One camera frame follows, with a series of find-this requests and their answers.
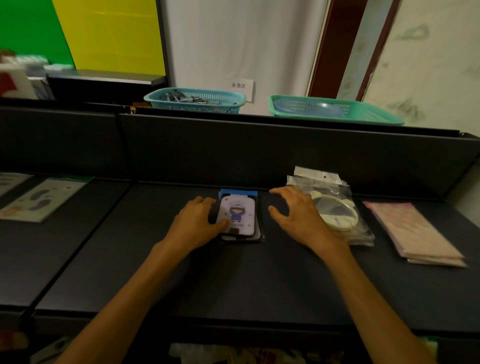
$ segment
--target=basket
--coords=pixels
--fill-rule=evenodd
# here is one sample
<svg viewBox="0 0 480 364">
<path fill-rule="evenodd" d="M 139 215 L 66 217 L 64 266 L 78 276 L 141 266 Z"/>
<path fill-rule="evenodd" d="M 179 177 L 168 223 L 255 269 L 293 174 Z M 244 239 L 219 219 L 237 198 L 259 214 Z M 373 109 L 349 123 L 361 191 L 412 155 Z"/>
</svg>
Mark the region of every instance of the basket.
<svg viewBox="0 0 480 364">
<path fill-rule="evenodd" d="M 274 102 L 279 99 L 286 99 L 289 102 L 289 109 L 298 114 L 277 111 Z M 313 115 L 315 111 L 322 107 L 321 104 L 331 104 L 340 106 L 344 111 L 341 117 L 331 117 L 325 115 Z M 309 120 L 329 120 L 329 121 L 346 121 L 360 122 L 364 124 L 377 125 L 396 125 L 401 126 L 405 122 L 398 116 L 382 110 L 376 106 L 360 101 L 338 100 L 335 98 L 323 97 L 299 97 L 286 95 L 272 95 L 268 97 L 268 107 L 272 115 L 284 118 L 297 118 Z"/>
<path fill-rule="evenodd" d="M 221 102 L 221 105 L 196 104 L 187 102 L 167 101 L 167 94 L 174 90 L 180 91 L 187 97 L 201 97 L 212 102 Z M 153 91 L 144 97 L 155 109 L 206 111 L 238 114 L 240 107 L 245 105 L 247 98 L 243 94 L 215 90 L 199 90 L 196 88 L 169 87 Z"/>
</svg>

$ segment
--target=green plastic basket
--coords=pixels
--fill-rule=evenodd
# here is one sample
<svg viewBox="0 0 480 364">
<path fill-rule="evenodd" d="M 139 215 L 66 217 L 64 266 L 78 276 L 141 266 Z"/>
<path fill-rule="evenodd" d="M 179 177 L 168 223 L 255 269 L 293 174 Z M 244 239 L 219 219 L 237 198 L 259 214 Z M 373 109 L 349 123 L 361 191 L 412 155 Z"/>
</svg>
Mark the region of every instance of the green plastic basket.
<svg viewBox="0 0 480 364">
<path fill-rule="evenodd" d="M 279 99 L 286 99 L 290 101 L 290 110 L 298 112 L 298 114 L 277 111 L 275 109 L 274 102 Z M 320 104 L 322 103 L 340 106 L 345 111 L 345 114 L 342 117 L 312 115 L 315 113 L 316 108 L 319 109 L 321 107 Z M 336 98 L 271 95 L 268 97 L 268 107 L 270 108 L 272 115 L 283 118 L 361 122 L 365 124 L 396 126 L 405 124 L 403 119 L 376 106 L 367 104 L 365 102 L 339 100 Z"/>
</svg>

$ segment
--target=pink package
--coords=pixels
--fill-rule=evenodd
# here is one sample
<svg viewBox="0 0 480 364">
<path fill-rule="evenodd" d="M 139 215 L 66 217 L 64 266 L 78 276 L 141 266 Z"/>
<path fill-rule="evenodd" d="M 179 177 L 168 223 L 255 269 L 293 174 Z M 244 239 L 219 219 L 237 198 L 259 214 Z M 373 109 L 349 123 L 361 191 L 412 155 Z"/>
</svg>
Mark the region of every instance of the pink package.
<svg viewBox="0 0 480 364">
<path fill-rule="evenodd" d="M 411 203 L 363 202 L 412 263 L 466 266 L 464 256 Z"/>
</svg>

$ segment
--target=yellow panel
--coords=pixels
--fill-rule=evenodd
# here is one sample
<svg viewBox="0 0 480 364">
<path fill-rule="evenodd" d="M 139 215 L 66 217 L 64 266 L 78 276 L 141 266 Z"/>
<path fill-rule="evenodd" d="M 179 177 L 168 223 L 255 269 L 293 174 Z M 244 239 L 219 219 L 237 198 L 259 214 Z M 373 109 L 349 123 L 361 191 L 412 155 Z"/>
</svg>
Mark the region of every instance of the yellow panel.
<svg viewBox="0 0 480 364">
<path fill-rule="evenodd" d="M 80 70 L 165 75 L 155 0 L 53 0 Z"/>
</svg>

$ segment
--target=pile of metal objects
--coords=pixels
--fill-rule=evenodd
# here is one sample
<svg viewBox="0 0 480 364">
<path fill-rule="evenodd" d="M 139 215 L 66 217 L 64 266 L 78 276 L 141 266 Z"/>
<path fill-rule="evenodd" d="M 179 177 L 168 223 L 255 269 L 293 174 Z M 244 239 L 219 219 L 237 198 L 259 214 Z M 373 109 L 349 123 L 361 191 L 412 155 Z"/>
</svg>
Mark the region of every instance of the pile of metal objects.
<svg viewBox="0 0 480 364">
<path fill-rule="evenodd" d="M 173 90 L 172 92 L 167 93 L 166 101 L 187 102 L 187 103 L 208 104 L 208 105 L 222 105 L 221 102 L 208 101 L 197 96 L 189 97 L 184 93 L 180 92 L 179 90 Z"/>
</svg>

